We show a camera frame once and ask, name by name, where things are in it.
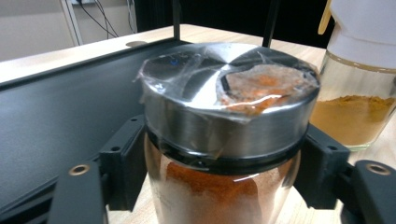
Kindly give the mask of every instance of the black tray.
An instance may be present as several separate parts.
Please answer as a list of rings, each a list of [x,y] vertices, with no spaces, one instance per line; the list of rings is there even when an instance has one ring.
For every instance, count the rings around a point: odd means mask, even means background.
[[[94,160],[139,103],[142,62],[185,44],[164,40],[0,86],[0,214]]]

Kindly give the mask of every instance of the plastic wrap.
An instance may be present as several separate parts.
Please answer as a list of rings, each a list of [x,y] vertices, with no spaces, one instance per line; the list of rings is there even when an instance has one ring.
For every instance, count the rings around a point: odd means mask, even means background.
[[[170,49],[146,60],[139,78],[150,130],[213,158],[260,157],[292,146],[304,135],[319,88],[310,64],[230,43]]]

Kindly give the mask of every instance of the glass spice jar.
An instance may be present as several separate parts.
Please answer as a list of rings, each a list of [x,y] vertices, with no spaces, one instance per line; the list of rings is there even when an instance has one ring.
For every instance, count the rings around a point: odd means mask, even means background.
[[[350,150],[366,149],[396,108],[396,69],[353,63],[326,52],[310,122]]]
[[[298,172],[316,70],[272,49],[211,43],[169,49],[139,73],[160,223],[274,223]]]
[[[164,156],[148,137],[146,165],[159,223],[275,223],[297,175],[300,154],[258,174],[214,175]]]
[[[357,151],[380,135],[396,107],[395,1],[332,0],[336,21],[311,123]]]

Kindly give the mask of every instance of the white lid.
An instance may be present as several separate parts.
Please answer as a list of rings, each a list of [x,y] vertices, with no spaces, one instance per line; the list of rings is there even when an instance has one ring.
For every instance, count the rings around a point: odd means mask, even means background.
[[[396,68],[396,1],[332,0],[337,24],[327,47],[338,57]]]

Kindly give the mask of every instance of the wooden table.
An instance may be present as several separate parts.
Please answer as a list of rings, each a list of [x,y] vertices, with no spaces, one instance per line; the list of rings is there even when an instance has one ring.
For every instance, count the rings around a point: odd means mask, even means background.
[[[162,28],[136,35],[128,35],[116,39],[101,41],[81,47],[58,50],[32,57],[0,63],[0,71],[12,71],[11,75],[0,76],[0,82],[7,82],[14,78],[30,76],[50,69],[66,66],[70,63],[89,60],[101,55],[129,48],[128,43],[135,41],[153,42],[172,36],[172,28]],[[260,45],[262,39],[252,35],[225,32],[193,25],[181,25],[181,39],[191,43],[203,42],[234,42]],[[272,49],[277,49],[312,63],[320,68],[325,49],[318,49],[283,41],[273,40]],[[358,160],[373,160],[383,162],[396,169],[396,117],[390,120],[385,130],[370,148],[361,152],[354,152],[350,156],[353,164]],[[295,189],[291,189],[279,214],[277,223],[340,223],[340,209],[337,204],[335,210],[319,211],[308,209]],[[132,213],[109,212],[110,223],[158,223],[152,202],[148,179],[139,195],[139,199]]]

